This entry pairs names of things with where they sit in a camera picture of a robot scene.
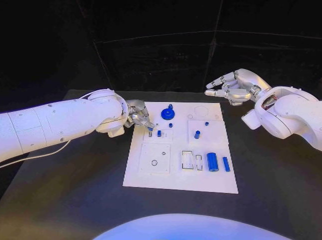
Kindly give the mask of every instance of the white cable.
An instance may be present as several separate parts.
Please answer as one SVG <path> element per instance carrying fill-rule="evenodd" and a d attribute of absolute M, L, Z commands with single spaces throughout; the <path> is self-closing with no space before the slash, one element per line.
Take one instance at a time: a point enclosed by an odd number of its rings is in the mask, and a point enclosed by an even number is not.
<path fill-rule="evenodd" d="M 85 94 L 82 97 L 79 97 L 79 99 L 85 98 L 88 95 L 91 95 L 92 93 L 95 93 L 95 92 L 98 92 L 98 91 L 101 91 L 101 90 L 97 90 L 97 91 Z M 30 158 L 29 158 L 29 157 L 28 157 L 28 158 L 23 158 L 23 159 L 20 159 L 20 160 L 18 160 L 18 161 L 6 164 L 6 165 L 2 165 L 2 166 L 0 166 L 0 169 L 5 168 L 5 167 L 7 167 L 7 166 L 12 165 L 12 164 L 16 164 L 16 163 L 25 161 L 25 160 L 42 158 L 42 157 L 46 157 L 46 156 L 51 156 L 51 155 L 56 154 L 56 153 L 68 146 L 68 144 L 71 143 L 71 141 L 72 141 L 72 140 L 69 140 L 68 143 L 64 145 L 64 147 L 62 147 L 58 151 L 55 151 L 53 153 L 45 154 L 45 155 L 41 155 L 41 156 L 33 156 L 33 157 L 30 157 Z"/>

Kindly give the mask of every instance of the table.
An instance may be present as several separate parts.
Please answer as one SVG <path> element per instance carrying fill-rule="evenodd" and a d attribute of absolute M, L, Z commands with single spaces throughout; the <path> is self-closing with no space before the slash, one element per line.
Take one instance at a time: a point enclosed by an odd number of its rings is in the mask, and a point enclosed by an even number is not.
<path fill-rule="evenodd" d="M 71 90 L 65 99 L 89 91 Z M 322 239 L 322 152 L 297 135 L 275 138 L 222 98 L 173 92 L 117 92 L 151 102 L 217 102 L 230 142 L 239 194 L 124 187 L 134 129 L 94 132 L 55 155 L 25 162 L 0 201 L 0 239 L 92 239 L 146 216 L 193 213 L 255 225 L 292 239 Z M 41 149 L 33 156 L 59 149 Z"/>

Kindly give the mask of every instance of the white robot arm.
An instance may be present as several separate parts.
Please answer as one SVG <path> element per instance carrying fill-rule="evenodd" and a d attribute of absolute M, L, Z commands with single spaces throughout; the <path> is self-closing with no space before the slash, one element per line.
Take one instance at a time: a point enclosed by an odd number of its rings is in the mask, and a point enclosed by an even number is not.
<path fill-rule="evenodd" d="M 222 89 L 207 90 L 206 95 L 228 98 L 233 106 L 248 100 L 256 102 L 255 109 L 242 117 L 251 129 L 264 126 L 281 139 L 298 134 L 322 151 L 322 101 L 315 96 L 291 87 L 272 88 L 246 69 L 220 77 L 207 88 L 220 84 Z"/>
<path fill-rule="evenodd" d="M 124 125 L 153 130 L 146 103 L 125 101 L 110 89 L 79 99 L 0 114 L 0 162 L 41 148 L 98 132 L 124 134 Z"/>

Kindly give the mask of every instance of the white board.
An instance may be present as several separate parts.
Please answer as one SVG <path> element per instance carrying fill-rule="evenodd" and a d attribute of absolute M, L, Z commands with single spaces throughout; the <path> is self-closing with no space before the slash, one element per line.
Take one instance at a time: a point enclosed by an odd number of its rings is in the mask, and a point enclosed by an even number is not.
<path fill-rule="evenodd" d="M 151 122 L 157 127 L 153 136 L 146 127 L 135 127 L 124 186 L 238 194 L 220 104 L 197 102 L 146 102 L 146 104 Z M 161 112 L 170 104 L 176 117 L 173 120 L 164 120 Z M 163 133 L 161 137 L 157 136 L 159 130 Z M 197 130 L 202 132 L 199 139 L 194 138 Z M 209 171 L 210 152 L 217 155 L 217 172 Z M 223 157 L 228 157 L 230 172 L 226 171 Z"/>

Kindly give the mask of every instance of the black table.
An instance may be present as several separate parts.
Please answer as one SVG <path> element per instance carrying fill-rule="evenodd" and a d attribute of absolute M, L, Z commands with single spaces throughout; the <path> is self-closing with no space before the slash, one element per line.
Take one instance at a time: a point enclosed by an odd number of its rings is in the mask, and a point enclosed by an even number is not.
<path fill-rule="evenodd" d="M 72 90 L 66 99 L 88 91 Z M 239 194 L 123 187 L 134 129 L 94 132 L 55 155 L 26 161 L 0 201 L 0 239 L 92 239 L 146 216 L 219 216 L 294 239 L 322 239 L 322 152 L 297 135 L 275 138 L 240 117 L 253 102 L 173 92 L 118 92 L 151 102 L 222 101 Z M 33 152 L 36 156 L 59 145 Z"/>

